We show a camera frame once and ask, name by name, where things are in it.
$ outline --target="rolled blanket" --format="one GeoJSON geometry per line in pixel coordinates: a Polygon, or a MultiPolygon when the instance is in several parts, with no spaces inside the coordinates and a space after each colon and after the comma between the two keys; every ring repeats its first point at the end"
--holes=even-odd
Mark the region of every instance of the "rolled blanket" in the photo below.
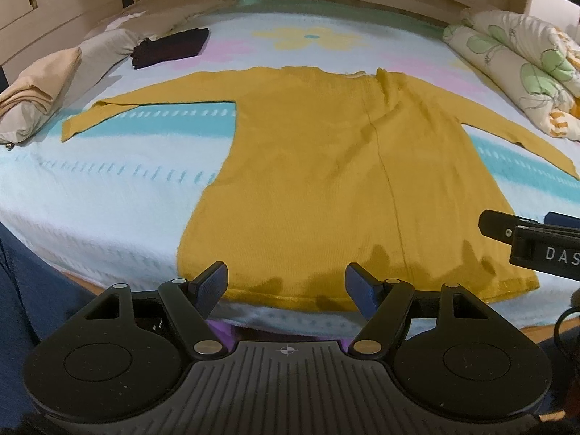
{"type": "Polygon", "coordinates": [[[449,26],[444,41],[489,76],[528,116],[552,137],[580,140],[580,108],[555,78],[516,54],[499,40],[466,26],[449,26]]]}
{"type": "Polygon", "coordinates": [[[580,46],[553,24],[498,9],[465,9],[462,23],[498,40],[580,97],[580,46]]]}
{"type": "Polygon", "coordinates": [[[55,52],[25,68],[17,80],[0,93],[0,117],[22,101],[32,101],[43,114],[53,108],[63,88],[68,88],[80,63],[80,49],[55,52]]]}

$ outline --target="teal stripe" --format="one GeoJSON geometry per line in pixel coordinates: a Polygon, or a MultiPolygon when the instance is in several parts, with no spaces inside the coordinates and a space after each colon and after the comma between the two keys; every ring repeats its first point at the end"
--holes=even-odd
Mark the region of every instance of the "teal stripe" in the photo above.
{"type": "MultiPolygon", "coordinates": [[[[62,123],[79,111],[60,112],[48,126],[47,136],[60,136],[62,123]]],[[[145,105],[113,116],[76,137],[182,135],[233,138],[235,103],[145,105]]]]}
{"type": "Polygon", "coordinates": [[[489,172],[514,184],[532,187],[552,196],[580,204],[580,181],[556,168],[494,144],[478,136],[470,136],[477,153],[489,172]]]}

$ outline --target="yellow flower print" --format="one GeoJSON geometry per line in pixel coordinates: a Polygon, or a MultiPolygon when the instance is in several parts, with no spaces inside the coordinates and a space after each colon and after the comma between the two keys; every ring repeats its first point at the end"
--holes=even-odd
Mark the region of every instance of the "yellow flower print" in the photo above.
{"type": "Polygon", "coordinates": [[[349,50],[363,45],[361,37],[357,34],[338,33],[328,28],[277,28],[253,34],[257,37],[275,39],[274,47],[278,50],[303,49],[311,44],[318,44],[329,50],[349,50]]]}

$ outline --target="bed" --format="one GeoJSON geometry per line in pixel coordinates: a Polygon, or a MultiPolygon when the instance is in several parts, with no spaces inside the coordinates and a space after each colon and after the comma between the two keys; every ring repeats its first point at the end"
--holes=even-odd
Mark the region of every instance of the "bed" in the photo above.
{"type": "MultiPolygon", "coordinates": [[[[483,104],[543,136],[483,74],[442,42],[441,25],[324,0],[238,0],[176,30],[209,27],[194,58],[135,71],[120,62],[24,145],[0,151],[0,221],[38,256],[99,287],[155,289],[178,276],[176,250],[234,136],[232,103],[146,106],[61,143],[62,123],[93,102],[198,71],[317,66],[327,72],[404,72],[483,104]],[[212,119],[211,128],[204,122],[212,119]]],[[[580,216],[580,186],[543,159],[465,127],[515,213],[580,216]]],[[[576,142],[546,139],[580,167],[576,142]]],[[[575,282],[539,274],[540,288],[492,306],[519,328],[550,325],[575,282]]],[[[279,334],[350,338],[357,312],[298,312],[222,301],[212,318],[279,334]]],[[[413,323],[411,333],[432,327],[413,323]]]]}

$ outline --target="folded dark garment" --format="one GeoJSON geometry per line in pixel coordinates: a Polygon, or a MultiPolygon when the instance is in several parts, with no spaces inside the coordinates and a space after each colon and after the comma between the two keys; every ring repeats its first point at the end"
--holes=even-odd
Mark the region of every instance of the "folded dark garment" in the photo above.
{"type": "Polygon", "coordinates": [[[156,41],[145,39],[133,49],[133,67],[138,69],[167,60],[195,57],[201,52],[209,35],[210,30],[204,28],[178,32],[156,41]]]}

